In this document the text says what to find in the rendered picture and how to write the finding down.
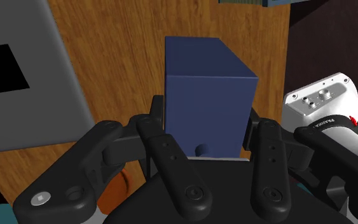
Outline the grey tablet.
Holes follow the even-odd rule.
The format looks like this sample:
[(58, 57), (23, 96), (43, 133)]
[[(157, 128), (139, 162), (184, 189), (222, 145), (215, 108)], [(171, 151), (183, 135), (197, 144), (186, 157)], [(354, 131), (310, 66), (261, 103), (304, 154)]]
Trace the grey tablet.
[(0, 151), (77, 141), (94, 125), (47, 0), (0, 0)]

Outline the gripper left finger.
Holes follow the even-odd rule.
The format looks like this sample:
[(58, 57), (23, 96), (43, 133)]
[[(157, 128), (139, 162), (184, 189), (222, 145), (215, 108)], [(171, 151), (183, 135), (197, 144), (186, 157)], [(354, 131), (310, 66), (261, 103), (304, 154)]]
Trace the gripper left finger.
[(18, 224), (82, 224), (96, 211), (108, 183), (127, 162), (146, 161), (161, 177), (176, 211), (188, 221), (206, 218), (212, 194), (187, 156), (163, 129), (164, 98), (153, 96), (150, 112), (123, 126), (104, 120), (31, 183), (14, 201)]

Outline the orange round object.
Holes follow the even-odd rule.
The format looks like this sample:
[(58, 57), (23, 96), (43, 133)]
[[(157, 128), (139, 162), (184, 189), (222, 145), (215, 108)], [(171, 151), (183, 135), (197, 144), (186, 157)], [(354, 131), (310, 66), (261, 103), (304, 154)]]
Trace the orange round object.
[(122, 169), (106, 186), (97, 205), (102, 214), (108, 215), (130, 195), (132, 180), (126, 169)]

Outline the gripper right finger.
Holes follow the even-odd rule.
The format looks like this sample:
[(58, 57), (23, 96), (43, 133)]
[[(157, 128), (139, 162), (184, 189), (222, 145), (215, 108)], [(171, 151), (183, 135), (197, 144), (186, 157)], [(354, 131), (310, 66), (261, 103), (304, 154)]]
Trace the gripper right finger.
[(244, 144), (251, 150), (254, 164), (251, 204), (267, 221), (282, 222), (296, 206), (289, 176), (308, 188), (302, 206), (339, 210), (327, 194), (327, 185), (335, 176), (345, 184), (348, 208), (358, 219), (358, 156), (314, 127), (285, 131), (276, 121), (260, 118), (252, 110)]

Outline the wooden table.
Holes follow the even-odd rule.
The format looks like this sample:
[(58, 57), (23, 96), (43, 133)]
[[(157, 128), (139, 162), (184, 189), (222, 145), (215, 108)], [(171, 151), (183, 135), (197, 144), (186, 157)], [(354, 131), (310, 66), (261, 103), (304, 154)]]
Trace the wooden table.
[[(252, 108), (281, 116), (289, 5), (218, 0), (47, 0), (94, 125), (126, 124), (165, 95), (165, 38), (219, 38), (257, 77)], [(12, 203), (76, 141), (0, 151)]]

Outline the dark blue box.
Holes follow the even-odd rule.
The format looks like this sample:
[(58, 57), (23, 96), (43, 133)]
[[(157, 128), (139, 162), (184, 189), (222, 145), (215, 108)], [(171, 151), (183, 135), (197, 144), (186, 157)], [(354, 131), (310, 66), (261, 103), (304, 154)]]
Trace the dark blue box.
[(258, 77), (219, 39), (165, 38), (165, 131), (189, 157), (238, 158)]

